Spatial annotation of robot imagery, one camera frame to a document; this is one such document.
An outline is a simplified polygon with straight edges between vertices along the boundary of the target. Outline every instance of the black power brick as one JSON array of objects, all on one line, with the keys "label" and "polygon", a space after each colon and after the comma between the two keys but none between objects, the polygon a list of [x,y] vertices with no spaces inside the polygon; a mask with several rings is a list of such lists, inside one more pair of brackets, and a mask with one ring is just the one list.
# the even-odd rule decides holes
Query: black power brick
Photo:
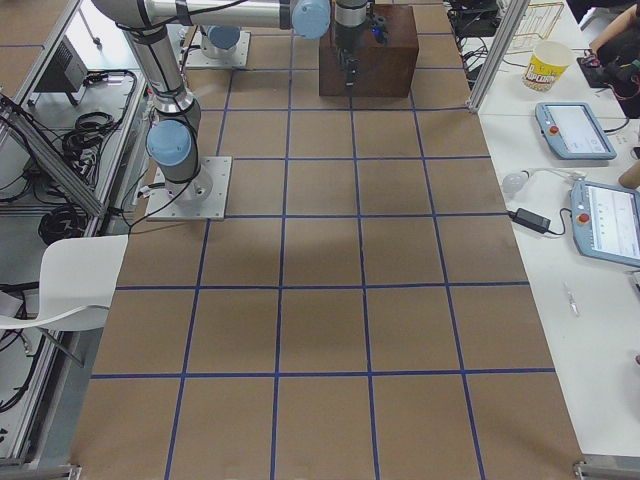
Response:
[{"label": "black power brick", "polygon": [[519,208],[515,212],[510,211],[509,218],[513,220],[514,223],[530,228],[538,233],[547,233],[549,231],[549,225],[551,225],[551,220],[548,218],[536,215],[524,208]]}]

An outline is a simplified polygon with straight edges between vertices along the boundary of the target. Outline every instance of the brown box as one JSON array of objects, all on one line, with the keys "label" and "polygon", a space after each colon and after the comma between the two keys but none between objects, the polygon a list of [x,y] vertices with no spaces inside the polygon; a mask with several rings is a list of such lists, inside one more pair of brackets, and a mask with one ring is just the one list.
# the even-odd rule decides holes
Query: brown box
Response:
[{"label": "brown box", "polygon": [[334,43],[333,23],[320,39],[320,95],[354,97],[406,97],[418,59],[418,34],[413,8],[408,5],[375,5],[374,12],[387,21],[388,42],[378,43],[364,31],[355,56],[358,76],[351,92],[345,88]]}]

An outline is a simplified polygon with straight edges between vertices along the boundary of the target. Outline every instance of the gray tablet with blue border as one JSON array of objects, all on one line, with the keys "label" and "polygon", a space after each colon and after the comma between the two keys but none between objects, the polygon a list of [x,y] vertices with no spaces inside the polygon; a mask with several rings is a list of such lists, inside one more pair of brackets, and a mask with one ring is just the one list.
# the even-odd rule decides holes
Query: gray tablet with blue border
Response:
[{"label": "gray tablet with blue border", "polygon": [[536,120],[551,150],[566,160],[611,160],[616,151],[586,103],[538,103]]},{"label": "gray tablet with blue border", "polygon": [[578,180],[571,190],[571,211],[580,253],[640,267],[640,193]]}]

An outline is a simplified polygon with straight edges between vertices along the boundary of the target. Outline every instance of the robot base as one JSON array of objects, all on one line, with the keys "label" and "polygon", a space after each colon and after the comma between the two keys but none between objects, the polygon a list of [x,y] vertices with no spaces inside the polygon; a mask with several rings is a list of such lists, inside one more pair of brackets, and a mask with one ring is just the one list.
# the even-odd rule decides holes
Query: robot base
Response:
[{"label": "robot base", "polygon": [[[251,34],[249,32],[241,31],[240,40],[236,44],[236,49],[228,56],[220,58],[209,58],[201,50],[193,50],[187,57],[187,68],[193,69],[231,69],[231,68],[245,68],[247,66],[247,60],[249,58],[249,40]],[[202,34],[197,32],[193,38],[194,45],[202,45]]]},{"label": "robot base", "polygon": [[[231,157],[202,157],[200,159],[200,168],[204,168],[213,180],[213,188],[207,198],[186,202],[180,202],[178,198],[171,205],[151,215],[148,220],[150,222],[203,220],[205,218],[224,220],[227,194],[229,192],[229,179],[231,178],[231,161]],[[159,168],[153,181],[156,183],[164,182],[164,175]],[[148,215],[162,208],[170,200],[171,198],[164,188],[152,190],[146,214]]]}]

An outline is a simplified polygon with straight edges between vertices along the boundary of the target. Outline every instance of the yellow container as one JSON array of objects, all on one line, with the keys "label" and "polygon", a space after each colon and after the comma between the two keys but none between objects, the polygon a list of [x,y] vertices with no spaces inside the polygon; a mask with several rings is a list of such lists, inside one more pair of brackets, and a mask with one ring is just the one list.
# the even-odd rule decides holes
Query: yellow container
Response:
[{"label": "yellow container", "polygon": [[571,49],[561,43],[545,40],[533,49],[524,71],[524,84],[538,92],[546,92],[573,62]]}]

